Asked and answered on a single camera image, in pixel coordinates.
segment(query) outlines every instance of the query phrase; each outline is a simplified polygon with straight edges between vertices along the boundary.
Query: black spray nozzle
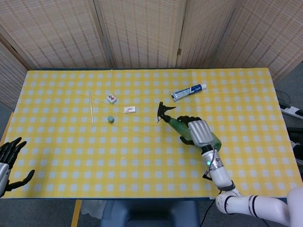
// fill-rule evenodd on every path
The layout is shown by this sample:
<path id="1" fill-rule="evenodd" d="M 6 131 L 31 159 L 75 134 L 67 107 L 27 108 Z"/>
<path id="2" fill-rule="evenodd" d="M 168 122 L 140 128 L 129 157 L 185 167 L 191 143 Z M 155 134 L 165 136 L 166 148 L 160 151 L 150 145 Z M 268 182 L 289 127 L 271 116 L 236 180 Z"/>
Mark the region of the black spray nozzle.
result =
<path id="1" fill-rule="evenodd" d="M 164 106 L 163 105 L 163 102 L 160 102 L 159 103 L 159 108 L 158 108 L 158 114 L 157 114 L 157 117 L 158 117 L 158 122 L 160 121 L 159 117 L 162 118 L 166 123 L 169 122 L 169 120 L 171 119 L 170 116 L 168 115 L 165 115 L 164 113 L 168 110 L 172 110 L 176 108 L 175 106 L 174 107 L 170 107 L 170 106 Z"/>

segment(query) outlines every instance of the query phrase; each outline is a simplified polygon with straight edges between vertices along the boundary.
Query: checkered tablecloth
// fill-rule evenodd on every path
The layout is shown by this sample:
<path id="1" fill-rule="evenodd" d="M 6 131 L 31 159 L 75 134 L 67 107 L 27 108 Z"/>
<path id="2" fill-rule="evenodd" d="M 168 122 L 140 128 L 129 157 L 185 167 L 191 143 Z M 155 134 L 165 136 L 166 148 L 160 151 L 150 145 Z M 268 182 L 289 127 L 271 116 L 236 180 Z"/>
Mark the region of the checkered tablecloth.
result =
<path id="1" fill-rule="evenodd" d="M 199 83 L 207 90 L 173 102 L 172 91 Z M 117 98 L 113 105 L 109 94 Z M 302 185 L 268 69 L 29 71 L 6 141 L 21 136 L 28 142 L 11 182 L 36 173 L 6 197 L 215 196 L 213 183 L 202 178 L 200 150 L 157 123 L 160 101 L 177 106 L 167 112 L 172 117 L 208 122 L 244 195 L 286 196 Z M 133 105 L 136 113 L 124 113 Z"/>

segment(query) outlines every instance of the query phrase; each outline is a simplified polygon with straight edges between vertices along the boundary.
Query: woven panel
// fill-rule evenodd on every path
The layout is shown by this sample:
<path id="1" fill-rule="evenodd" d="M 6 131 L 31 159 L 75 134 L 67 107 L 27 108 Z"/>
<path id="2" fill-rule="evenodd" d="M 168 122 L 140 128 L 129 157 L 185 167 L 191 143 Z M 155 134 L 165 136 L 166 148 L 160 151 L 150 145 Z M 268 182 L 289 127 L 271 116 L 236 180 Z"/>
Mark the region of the woven panel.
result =
<path id="1" fill-rule="evenodd" d="M 175 65 L 171 59 L 178 20 L 183 20 L 183 15 L 178 13 L 181 2 L 99 0 L 117 68 L 167 68 Z"/>
<path id="2" fill-rule="evenodd" d="M 14 110 L 27 70 L 0 43 L 0 102 Z"/>
<path id="3" fill-rule="evenodd" d="M 236 0 L 188 1 L 178 67 L 208 67 L 230 20 L 235 2 Z"/>
<path id="4" fill-rule="evenodd" d="M 0 24 L 38 68 L 108 66 L 87 1 L 0 1 Z"/>
<path id="5" fill-rule="evenodd" d="M 276 79 L 303 53 L 303 1 L 246 0 L 213 66 L 267 67 Z"/>

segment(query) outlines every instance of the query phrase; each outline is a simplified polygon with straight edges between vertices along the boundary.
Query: green spray bottle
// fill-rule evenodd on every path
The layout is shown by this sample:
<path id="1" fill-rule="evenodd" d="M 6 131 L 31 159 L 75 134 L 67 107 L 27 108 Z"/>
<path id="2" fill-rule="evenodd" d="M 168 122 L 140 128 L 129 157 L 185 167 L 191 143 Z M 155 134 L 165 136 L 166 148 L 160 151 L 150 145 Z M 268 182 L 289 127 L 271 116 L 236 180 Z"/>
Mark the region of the green spray bottle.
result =
<path id="1" fill-rule="evenodd" d="M 178 121 L 175 118 L 172 118 L 168 115 L 165 115 L 164 113 L 168 110 L 172 110 L 176 108 L 174 107 L 169 107 L 169 106 L 164 106 L 163 102 L 159 103 L 159 108 L 158 108 L 158 122 L 159 122 L 159 117 L 162 118 L 166 123 L 168 123 L 174 130 L 177 131 L 177 133 L 179 133 L 181 136 L 183 136 L 186 140 L 191 141 L 191 135 L 190 135 L 190 131 L 188 129 L 188 127 L 186 126 L 186 124 L 182 121 Z M 212 142 L 212 147 L 215 148 L 217 151 L 220 150 L 221 148 L 221 141 L 219 140 L 218 137 L 216 137 L 216 135 L 214 133 L 212 133 L 213 135 L 213 142 Z"/>

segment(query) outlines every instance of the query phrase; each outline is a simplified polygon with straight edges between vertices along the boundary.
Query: toothpaste cap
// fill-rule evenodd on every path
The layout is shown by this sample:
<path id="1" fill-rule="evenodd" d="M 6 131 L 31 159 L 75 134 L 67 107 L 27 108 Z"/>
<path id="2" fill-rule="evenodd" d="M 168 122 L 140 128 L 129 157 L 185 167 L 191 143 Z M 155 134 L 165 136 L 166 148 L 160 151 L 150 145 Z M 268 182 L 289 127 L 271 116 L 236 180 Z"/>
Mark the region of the toothpaste cap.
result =
<path id="1" fill-rule="evenodd" d="M 202 90 L 206 89 L 206 84 L 201 84 Z"/>

